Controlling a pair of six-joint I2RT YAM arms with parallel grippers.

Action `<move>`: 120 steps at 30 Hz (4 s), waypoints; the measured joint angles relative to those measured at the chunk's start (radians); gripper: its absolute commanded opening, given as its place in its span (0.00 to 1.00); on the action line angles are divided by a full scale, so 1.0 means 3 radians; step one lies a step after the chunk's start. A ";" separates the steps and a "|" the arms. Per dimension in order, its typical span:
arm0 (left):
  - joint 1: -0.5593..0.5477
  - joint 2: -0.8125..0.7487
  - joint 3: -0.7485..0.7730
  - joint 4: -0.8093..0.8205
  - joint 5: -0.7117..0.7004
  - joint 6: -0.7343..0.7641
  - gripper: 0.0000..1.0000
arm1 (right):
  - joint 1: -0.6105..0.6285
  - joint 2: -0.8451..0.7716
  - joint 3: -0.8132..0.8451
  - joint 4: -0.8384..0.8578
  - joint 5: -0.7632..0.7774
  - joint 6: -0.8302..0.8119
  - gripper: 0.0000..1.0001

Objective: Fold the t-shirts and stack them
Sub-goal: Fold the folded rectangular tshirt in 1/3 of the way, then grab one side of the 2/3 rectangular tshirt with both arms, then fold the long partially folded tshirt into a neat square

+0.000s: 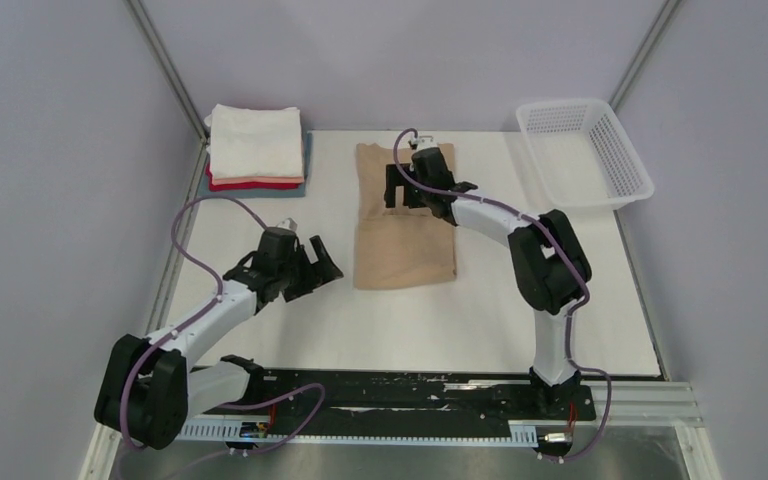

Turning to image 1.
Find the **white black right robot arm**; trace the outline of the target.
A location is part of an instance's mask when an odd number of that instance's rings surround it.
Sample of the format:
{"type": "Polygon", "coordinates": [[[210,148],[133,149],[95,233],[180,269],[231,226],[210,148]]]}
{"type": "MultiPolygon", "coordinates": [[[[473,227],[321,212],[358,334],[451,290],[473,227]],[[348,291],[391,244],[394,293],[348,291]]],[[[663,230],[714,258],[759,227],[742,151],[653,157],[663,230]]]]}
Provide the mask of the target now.
{"type": "Polygon", "coordinates": [[[581,384],[572,350],[572,317],[589,299],[592,269],[569,218],[559,210],[539,216],[481,195],[458,182],[438,146],[418,149],[408,163],[385,168],[386,207],[427,208],[433,217],[463,227],[506,247],[517,290],[534,312],[535,356],[527,403],[544,417],[556,417],[574,401],[581,384]]]}

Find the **beige t shirt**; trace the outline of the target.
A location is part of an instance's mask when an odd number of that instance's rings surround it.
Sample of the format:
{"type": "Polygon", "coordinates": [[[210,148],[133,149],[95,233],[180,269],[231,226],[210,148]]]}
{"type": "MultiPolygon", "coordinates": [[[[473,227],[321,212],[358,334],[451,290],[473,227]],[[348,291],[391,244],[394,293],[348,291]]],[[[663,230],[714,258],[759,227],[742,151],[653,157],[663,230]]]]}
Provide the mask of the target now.
{"type": "Polygon", "coordinates": [[[427,208],[385,206],[386,168],[392,163],[390,148],[364,143],[355,147],[359,208],[354,287],[395,290],[454,281],[454,227],[427,208]]]}

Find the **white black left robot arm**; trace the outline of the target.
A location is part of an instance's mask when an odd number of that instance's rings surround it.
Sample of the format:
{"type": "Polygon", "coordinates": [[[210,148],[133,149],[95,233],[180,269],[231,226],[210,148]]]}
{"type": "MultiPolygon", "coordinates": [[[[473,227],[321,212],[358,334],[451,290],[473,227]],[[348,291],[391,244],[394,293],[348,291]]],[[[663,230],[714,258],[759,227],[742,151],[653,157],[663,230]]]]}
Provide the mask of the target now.
{"type": "Polygon", "coordinates": [[[228,270],[189,316],[145,337],[126,334],[113,346],[93,411],[97,423],[160,450],[191,418],[225,404],[243,414],[266,399],[257,364],[231,355],[199,367],[214,345],[278,298],[290,302],[343,278],[321,237],[303,245],[282,226],[266,228],[258,247],[228,270]]]}

